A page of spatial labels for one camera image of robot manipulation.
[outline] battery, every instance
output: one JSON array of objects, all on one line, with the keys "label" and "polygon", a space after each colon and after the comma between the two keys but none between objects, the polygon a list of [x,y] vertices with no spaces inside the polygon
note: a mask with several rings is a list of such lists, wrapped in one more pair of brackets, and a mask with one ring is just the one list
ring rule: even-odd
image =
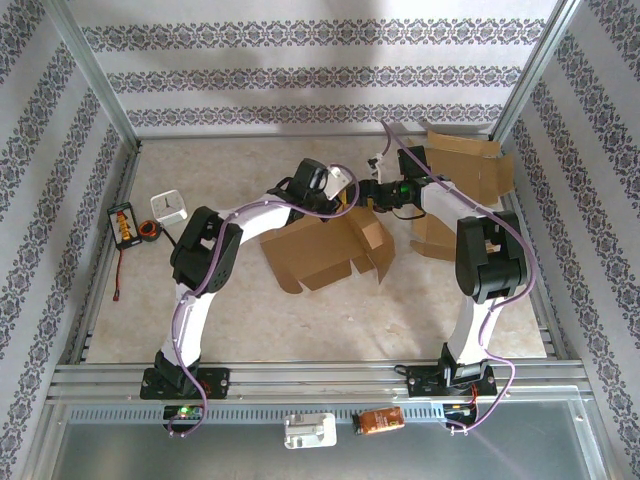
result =
[{"label": "battery", "polygon": [[389,407],[352,415],[356,435],[372,435],[404,427],[402,408]]}]

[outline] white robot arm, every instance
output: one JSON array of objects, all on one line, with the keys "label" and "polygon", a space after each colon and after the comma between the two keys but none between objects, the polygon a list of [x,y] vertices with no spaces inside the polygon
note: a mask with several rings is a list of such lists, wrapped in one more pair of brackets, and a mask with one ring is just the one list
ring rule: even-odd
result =
[{"label": "white robot arm", "polygon": [[[216,239],[222,243],[222,254],[209,285],[199,296],[187,299],[182,315],[176,318],[172,330],[154,362],[155,378],[161,378],[163,390],[169,385],[177,396],[188,397],[193,385],[185,377],[182,363],[196,375],[200,359],[200,340],[211,301],[231,274],[239,246],[268,230],[281,228],[302,215],[283,205],[267,204],[270,200],[284,200],[317,213],[333,213],[340,206],[335,197],[348,181],[326,181],[319,188],[318,172],[324,166],[305,159],[285,190],[279,185],[259,201],[265,205],[244,211],[229,224],[224,238],[217,238],[217,229],[232,211],[213,212],[198,208],[192,215],[171,256],[176,280],[176,302],[184,300],[184,293],[196,290],[205,278],[211,264],[212,250],[203,240]],[[455,185],[446,182],[450,190]],[[378,212],[389,211],[413,204],[424,212],[438,217],[452,231],[457,232],[456,278],[465,294],[455,330],[444,344],[438,365],[438,382],[442,387],[455,387],[482,380],[487,365],[486,346],[489,342],[500,309],[489,310],[496,301],[515,293],[515,288],[526,280],[526,263],[521,246],[506,232],[484,215],[463,205],[448,190],[425,178],[411,178],[379,184],[375,180],[359,182],[359,196],[353,199],[353,186],[347,191],[349,202],[359,205],[373,202]],[[515,229],[518,220],[512,212],[496,213]],[[487,244],[494,245],[488,252]]]}]

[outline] damask striped wall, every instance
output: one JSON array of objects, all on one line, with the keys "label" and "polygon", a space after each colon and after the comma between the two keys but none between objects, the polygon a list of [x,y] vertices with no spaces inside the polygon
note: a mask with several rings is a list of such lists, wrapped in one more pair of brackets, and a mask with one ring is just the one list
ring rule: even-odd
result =
[{"label": "damask striped wall", "polygon": [[587,0],[512,131],[516,186],[570,350],[640,478],[640,0]]},{"label": "damask striped wall", "polygon": [[130,161],[38,0],[0,0],[0,479],[17,478]]},{"label": "damask striped wall", "polygon": [[489,131],[556,0],[71,0],[138,135]]}]

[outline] white floor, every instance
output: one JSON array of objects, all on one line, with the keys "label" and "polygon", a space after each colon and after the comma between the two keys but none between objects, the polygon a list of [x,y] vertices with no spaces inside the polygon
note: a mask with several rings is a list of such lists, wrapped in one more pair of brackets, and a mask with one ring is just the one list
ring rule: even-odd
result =
[{"label": "white floor", "polygon": [[[149,198],[173,188],[190,213],[200,205],[232,208],[292,175],[304,157],[343,163],[366,178],[367,158],[383,147],[381,137],[147,141],[131,202],[139,223],[151,218]],[[386,163],[391,179],[395,150]],[[258,240],[243,245],[209,312],[203,361],[437,358],[462,299],[453,264],[413,252],[409,222],[391,214],[380,218],[396,244],[396,259],[380,285],[375,272],[359,275],[354,269],[324,289],[289,295],[279,288]],[[169,231],[178,238],[185,225]],[[166,238],[126,250],[119,302],[112,301],[114,259],[88,362],[153,361],[173,311],[170,254]],[[490,348],[511,357],[545,356],[529,301],[504,309]]]}]

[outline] open cardboard box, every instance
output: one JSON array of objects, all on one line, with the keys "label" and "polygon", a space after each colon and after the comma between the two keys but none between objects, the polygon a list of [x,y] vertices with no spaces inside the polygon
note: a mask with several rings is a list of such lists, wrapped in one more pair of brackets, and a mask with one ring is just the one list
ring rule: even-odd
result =
[{"label": "open cardboard box", "polygon": [[[499,202],[513,190],[513,157],[501,155],[500,142],[441,135],[429,131],[427,162],[435,174],[446,175],[458,189],[483,205]],[[456,258],[456,234],[433,215],[413,221],[411,247],[440,260]]]},{"label": "open cardboard box", "polygon": [[381,282],[395,257],[393,237],[368,208],[354,208],[324,223],[304,217],[264,233],[260,245],[287,293],[302,293],[302,285],[318,290],[346,278],[351,262],[360,273],[375,268]]}]

